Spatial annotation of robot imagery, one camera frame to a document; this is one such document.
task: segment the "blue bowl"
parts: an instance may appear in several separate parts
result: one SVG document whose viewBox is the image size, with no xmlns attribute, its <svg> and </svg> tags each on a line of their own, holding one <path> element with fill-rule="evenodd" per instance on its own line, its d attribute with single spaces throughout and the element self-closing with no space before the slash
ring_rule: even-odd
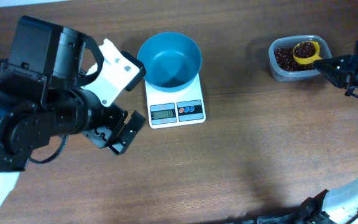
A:
<svg viewBox="0 0 358 224">
<path fill-rule="evenodd" d="M 146 68 L 144 79 L 154 88 L 180 91 L 191 84 L 201 68 L 201 51 L 189 37 L 164 32 L 147 40 L 137 58 Z"/>
</svg>

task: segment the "scale display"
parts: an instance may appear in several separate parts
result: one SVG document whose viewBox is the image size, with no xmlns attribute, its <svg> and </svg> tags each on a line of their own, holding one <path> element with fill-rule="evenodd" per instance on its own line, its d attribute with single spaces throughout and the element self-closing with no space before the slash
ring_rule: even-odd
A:
<svg viewBox="0 0 358 224">
<path fill-rule="evenodd" d="M 153 119 L 172 118 L 173 115 L 174 112 L 172 110 L 155 111 L 153 112 Z"/>
<path fill-rule="evenodd" d="M 177 121 L 174 103 L 153 105 L 150 107 L 150 113 L 153 125 L 168 124 Z"/>
</svg>

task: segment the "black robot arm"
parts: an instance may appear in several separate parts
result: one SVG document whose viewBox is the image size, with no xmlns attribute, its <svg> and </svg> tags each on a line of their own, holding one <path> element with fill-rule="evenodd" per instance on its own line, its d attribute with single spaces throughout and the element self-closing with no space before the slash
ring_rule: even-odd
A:
<svg viewBox="0 0 358 224">
<path fill-rule="evenodd" d="M 313 66 L 335 87 L 345 88 L 346 96 L 358 98 L 354 93 L 354 90 L 358 89 L 358 41 L 354 55 L 317 60 L 313 62 Z"/>
<path fill-rule="evenodd" d="M 81 72 L 85 48 L 98 64 L 91 75 Z M 131 90 L 145 69 L 130 54 L 122 56 L 139 68 L 126 88 Z M 145 118 L 135 111 L 125 124 L 126 111 L 114 103 L 104 106 L 92 91 L 80 88 L 98 77 L 103 63 L 90 36 L 28 16 L 20 19 L 11 55 L 0 60 L 0 172 L 24 171 L 29 161 L 50 162 L 70 134 L 83 133 L 116 155 L 125 152 Z M 32 151 L 48 145 L 52 136 L 63 138 L 57 152 L 44 161 L 31 159 Z"/>
</svg>

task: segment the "wood grain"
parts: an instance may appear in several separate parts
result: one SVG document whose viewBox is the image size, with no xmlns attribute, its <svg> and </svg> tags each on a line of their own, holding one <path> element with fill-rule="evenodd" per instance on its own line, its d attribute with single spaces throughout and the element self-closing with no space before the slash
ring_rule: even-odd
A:
<svg viewBox="0 0 358 224">
<path fill-rule="evenodd" d="M 358 177 L 358 100 L 323 77 L 278 83 L 267 49 L 277 38 L 319 35 L 333 55 L 353 53 L 358 1 L 70 1 L 0 9 L 0 58 L 28 14 L 109 38 L 137 55 L 163 31 L 203 54 L 203 124 L 146 124 L 119 157 L 72 136 L 63 154 L 30 164 L 0 223 L 197 223 L 298 205 Z M 86 60 L 84 67 L 93 62 Z M 116 103 L 147 114 L 144 83 Z M 50 155 L 58 145 L 34 152 Z"/>
</svg>

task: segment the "plastic container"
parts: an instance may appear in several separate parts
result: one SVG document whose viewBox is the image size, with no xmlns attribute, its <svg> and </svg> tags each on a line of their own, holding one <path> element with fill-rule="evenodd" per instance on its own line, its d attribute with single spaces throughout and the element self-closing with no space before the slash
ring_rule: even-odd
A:
<svg viewBox="0 0 358 224">
<path fill-rule="evenodd" d="M 298 35 L 293 37 L 284 37 L 281 39 L 276 40 L 271 44 L 268 49 L 268 57 L 270 58 L 270 71 L 272 72 L 273 78 L 276 81 L 280 82 L 288 82 L 288 81 L 296 81 L 296 80 L 303 80 L 311 77 L 315 77 L 320 73 L 314 70 L 302 71 L 302 72 L 288 72 L 281 69 L 278 66 L 276 58 L 274 56 L 274 49 L 279 47 L 281 48 L 289 48 L 295 47 L 297 44 L 303 41 L 316 41 L 320 45 L 320 57 L 323 59 L 332 58 L 331 51 L 328 48 L 327 43 L 319 36 L 316 35 Z"/>
</svg>

